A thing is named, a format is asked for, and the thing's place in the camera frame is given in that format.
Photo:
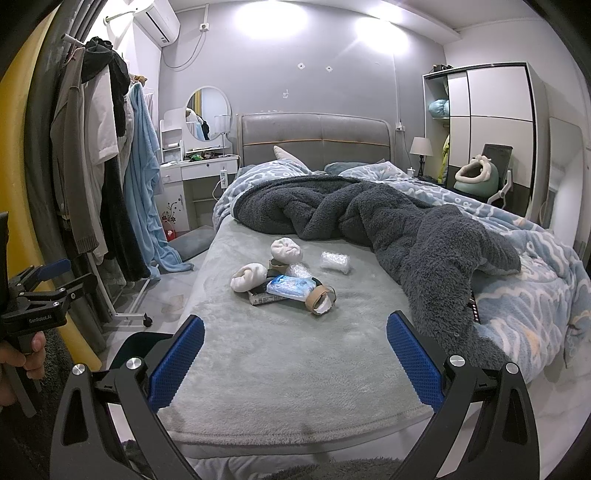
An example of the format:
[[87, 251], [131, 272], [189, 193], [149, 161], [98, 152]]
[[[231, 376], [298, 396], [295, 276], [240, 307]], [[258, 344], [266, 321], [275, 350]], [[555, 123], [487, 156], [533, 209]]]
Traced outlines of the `person's left hand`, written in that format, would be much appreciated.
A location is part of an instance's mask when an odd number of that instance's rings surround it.
[[[32, 380], [40, 380], [45, 374], [46, 337], [43, 332], [37, 332], [31, 340], [32, 352], [25, 355], [7, 342], [2, 342], [0, 347], [1, 366], [11, 366], [23, 369], [26, 376]], [[1, 374], [1, 398], [2, 407], [13, 405], [17, 402], [17, 396], [4, 374]]]

